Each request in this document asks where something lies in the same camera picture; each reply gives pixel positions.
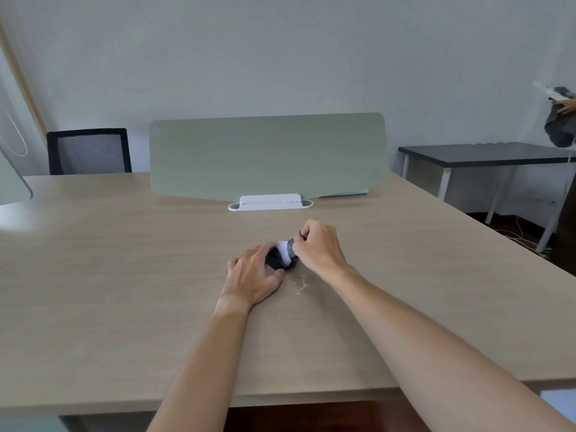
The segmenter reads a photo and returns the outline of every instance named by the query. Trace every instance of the forearm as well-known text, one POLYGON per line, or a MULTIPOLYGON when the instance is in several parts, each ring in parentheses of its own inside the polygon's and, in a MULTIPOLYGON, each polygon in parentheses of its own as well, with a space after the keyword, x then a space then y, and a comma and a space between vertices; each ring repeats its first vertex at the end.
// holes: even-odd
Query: forearm
POLYGON ((220 432, 236 378, 249 306, 220 298, 204 335, 178 371, 148 432, 220 432))
POLYGON ((479 351, 355 270, 327 281, 434 432, 576 430, 479 351))

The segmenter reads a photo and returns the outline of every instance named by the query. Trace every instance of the person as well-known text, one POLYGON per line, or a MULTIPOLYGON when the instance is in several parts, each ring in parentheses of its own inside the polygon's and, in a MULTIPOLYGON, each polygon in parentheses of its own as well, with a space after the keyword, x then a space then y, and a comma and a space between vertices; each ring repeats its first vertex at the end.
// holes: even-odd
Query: person
MULTIPOLYGON (((294 252, 339 294, 433 432, 575 432, 576 426, 478 350, 368 282, 346 261, 336 229, 308 220, 294 252)), ((249 311, 284 271, 267 275, 269 242, 228 262, 214 314, 178 371, 148 432, 220 432, 249 311)))
POLYGON ((567 115, 576 111, 576 98, 569 98, 568 100, 559 100, 556 103, 563 105, 563 108, 558 109, 561 115, 567 115))

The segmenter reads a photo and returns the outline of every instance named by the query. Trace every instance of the left hand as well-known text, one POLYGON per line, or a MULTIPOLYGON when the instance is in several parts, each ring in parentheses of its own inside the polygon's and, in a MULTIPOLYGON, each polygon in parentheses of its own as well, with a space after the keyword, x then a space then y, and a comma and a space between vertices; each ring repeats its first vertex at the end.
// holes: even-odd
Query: left hand
POLYGON ((569 100, 559 100, 556 103, 564 105, 563 108, 558 110, 560 115, 566 115, 572 113, 576 110, 576 98, 571 98, 569 100))
POLYGON ((266 255, 276 245, 277 242, 267 242, 230 259, 228 277, 220 297, 241 298, 251 308, 276 291, 284 279, 284 270, 278 269, 274 274, 267 275, 264 268, 266 255))

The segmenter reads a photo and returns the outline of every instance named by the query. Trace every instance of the white table leg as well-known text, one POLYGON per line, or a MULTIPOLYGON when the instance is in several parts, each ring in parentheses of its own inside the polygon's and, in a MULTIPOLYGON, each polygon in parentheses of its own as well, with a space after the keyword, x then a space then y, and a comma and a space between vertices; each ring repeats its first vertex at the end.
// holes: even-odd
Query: white table leg
POLYGON ((552 236, 556 225, 558 224, 558 220, 560 219, 560 213, 562 213, 562 208, 564 207, 564 202, 566 201, 566 197, 568 196, 568 192, 570 191, 570 186, 572 185, 572 181, 574 180, 574 173, 576 173, 576 168, 572 171, 572 178, 570 179, 570 185, 566 188, 565 194, 562 196, 562 200, 556 207, 556 211, 554 215, 551 217, 550 221, 548 221, 548 225, 546 225, 546 229, 544 229, 544 233, 542 234, 542 238, 538 241, 538 246, 536 247, 536 252, 543 253, 546 245, 548 244, 548 240, 552 236))
POLYGON ((516 170, 518 169, 518 165, 506 167, 502 175, 500 176, 500 181, 498 183, 498 188, 494 193, 494 197, 492 198, 492 204, 490 205, 490 209, 488 210, 488 215, 486 215, 486 220, 484 221, 485 224, 492 223, 492 217, 494 216, 494 211, 498 207, 502 199, 502 195, 504 193, 508 193, 510 187, 512 186, 512 182, 514 181, 514 176, 516 174, 516 170))
POLYGON ((446 197, 446 190, 448 189, 448 182, 450 181, 450 175, 452 174, 452 168, 444 168, 442 172, 442 180, 440 181, 440 190, 438 191, 438 198, 444 201, 446 197))
POLYGON ((402 179, 406 179, 408 175, 408 164, 410 163, 410 155, 404 153, 404 166, 402 167, 402 179))

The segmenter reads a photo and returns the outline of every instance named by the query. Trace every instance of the gray cloth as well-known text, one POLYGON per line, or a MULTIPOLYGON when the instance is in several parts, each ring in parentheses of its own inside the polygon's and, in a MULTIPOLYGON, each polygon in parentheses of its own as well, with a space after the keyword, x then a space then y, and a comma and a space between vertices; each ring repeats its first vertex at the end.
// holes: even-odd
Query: gray cloth
MULTIPOLYGON (((568 88, 560 86, 554 88, 556 92, 565 97, 572 98, 574 94, 568 88)), ((567 115, 560 115, 558 110, 563 108, 562 105, 554 103, 550 115, 544 124, 544 131, 550 137, 552 144, 565 149, 570 147, 576 138, 576 112, 567 115)))

